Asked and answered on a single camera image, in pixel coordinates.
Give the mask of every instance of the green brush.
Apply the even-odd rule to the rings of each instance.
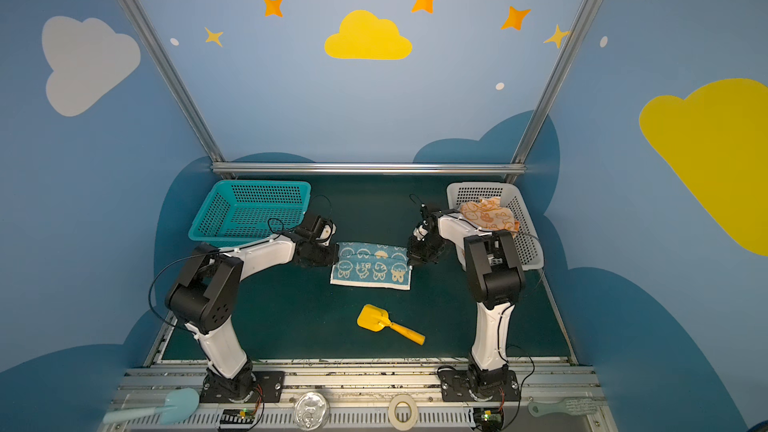
[[[598,411],[598,405],[594,399],[590,398],[572,398],[562,399],[556,404],[541,404],[540,402],[529,402],[528,412],[534,417],[541,417],[547,414],[569,414],[569,415],[587,415]]]

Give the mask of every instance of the roll of tape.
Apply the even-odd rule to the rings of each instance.
[[[395,415],[395,409],[400,404],[407,404],[408,407],[411,408],[411,418],[405,422],[401,422]],[[396,395],[392,398],[392,401],[389,402],[389,410],[387,415],[389,415],[389,422],[396,429],[410,430],[411,427],[416,425],[416,421],[418,420],[418,407],[416,406],[416,401],[408,394]]]

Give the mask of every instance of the yellow star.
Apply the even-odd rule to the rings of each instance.
[[[426,10],[430,14],[432,13],[432,2],[434,0],[416,0],[411,12],[417,12],[418,10]]]
[[[514,27],[515,29],[520,30],[520,28],[523,27],[523,19],[530,11],[531,9],[517,10],[514,7],[509,7],[509,17],[507,17],[507,21],[502,25],[502,30],[508,29],[509,27]]]
[[[283,13],[280,12],[281,2],[283,2],[283,0],[264,0],[264,4],[266,4],[266,11],[264,12],[264,17],[269,15],[276,15],[278,17],[282,17]]]
[[[215,42],[215,43],[219,44],[219,47],[222,47],[221,42],[219,42],[219,37],[224,32],[219,32],[218,34],[214,34],[210,30],[208,30],[208,27],[205,28],[205,31],[208,33],[208,38],[205,40],[206,42]]]
[[[563,37],[565,37],[566,35],[568,35],[570,33],[571,33],[570,30],[566,30],[565,32],[561,32],[560,31],[560,24],[557,24],[556,26],[554,26],[554,35],[552,37],[546,39],[544,41],[544,43],[554,42],[554,44],[556,46],[558,46],[558,48],[560,48],[561,42],[563,41]]]

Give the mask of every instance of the white cloud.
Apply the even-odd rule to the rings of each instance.
[[[56,112],[67,117],[85,112],[141,59],[132,37],[116,34],[99,19],[78,22],[64,16],[43,26],[43,53],[53,69],[45,93]]]

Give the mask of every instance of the yellow shovel handle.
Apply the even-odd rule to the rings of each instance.
[[[392,325],[389,327],[395,329],[399,334],[405,335],[412,341],[416,342],[419,345],[424,345],[424,336],[421,335],[419,332],[414,332],[409,328],[405,328],[399,324],[396,324],[395,322],[392,322]]]

